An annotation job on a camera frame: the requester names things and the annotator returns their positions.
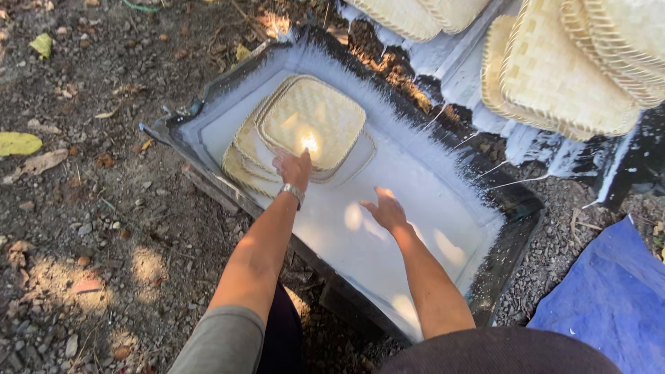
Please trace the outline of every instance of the black pants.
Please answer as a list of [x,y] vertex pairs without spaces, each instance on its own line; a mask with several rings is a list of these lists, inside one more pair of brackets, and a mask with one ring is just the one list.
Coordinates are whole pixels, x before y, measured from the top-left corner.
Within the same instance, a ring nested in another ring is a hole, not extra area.
[[298,312],[284,286],[277,282],[257,373],[302,373],[302,342],[303,326]]

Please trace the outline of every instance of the paint tray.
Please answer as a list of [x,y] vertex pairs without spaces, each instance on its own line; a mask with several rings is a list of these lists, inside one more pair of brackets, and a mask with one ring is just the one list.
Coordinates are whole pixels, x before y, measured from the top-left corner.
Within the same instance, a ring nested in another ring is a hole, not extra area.
[[[291,248],[350,305],[346,317],[338,314],[347,321],[361,315],[404,345],[422,340],[400,252],[357,204],[375,201],[372,188],[381,185],[400,199],[465,295],[476,323],[491,325],[543,204],[520,184],[504,186],[515,180],[493,170],[324,30],[294,27],[286,37],[266,41],[207,84],[189,110],[170,112],[142,128],[258,217],[271,199],[226,176],[221,159],[253,108],[293,74],[314,76],[357,102],[366,113],[364,130],[376,143],[372,162],[349,183],[311,184],[294,224]],[[365,154],[351,152],[344,166],[355,169],[365,160]]]

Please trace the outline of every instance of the blue tarp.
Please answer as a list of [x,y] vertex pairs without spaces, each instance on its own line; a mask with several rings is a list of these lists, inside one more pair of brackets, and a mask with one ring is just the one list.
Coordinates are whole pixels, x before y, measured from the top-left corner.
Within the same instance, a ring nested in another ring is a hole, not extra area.
[[528,327],[579,339],[624,373],[665,373],[665,264],[626,217],[587,246]]

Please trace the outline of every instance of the gray sleeve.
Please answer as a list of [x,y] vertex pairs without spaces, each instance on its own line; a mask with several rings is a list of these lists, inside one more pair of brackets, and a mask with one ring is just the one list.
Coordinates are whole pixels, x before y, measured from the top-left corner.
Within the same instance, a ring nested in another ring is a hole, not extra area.
[[254,373],[264,334],[263,320],[251,309],[217,307],[203,315],[169,374]]

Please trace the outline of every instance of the left hand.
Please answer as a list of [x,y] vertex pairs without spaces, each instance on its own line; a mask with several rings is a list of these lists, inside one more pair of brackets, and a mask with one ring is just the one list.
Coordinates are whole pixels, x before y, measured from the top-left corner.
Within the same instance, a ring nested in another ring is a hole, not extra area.
[[285,184],[290,183],[296,186],[302,193],[307,191],[309,176],[312,172],[312,159],[307,148],[300,157],[278,152],[277,157],[273,160],[273,166]]

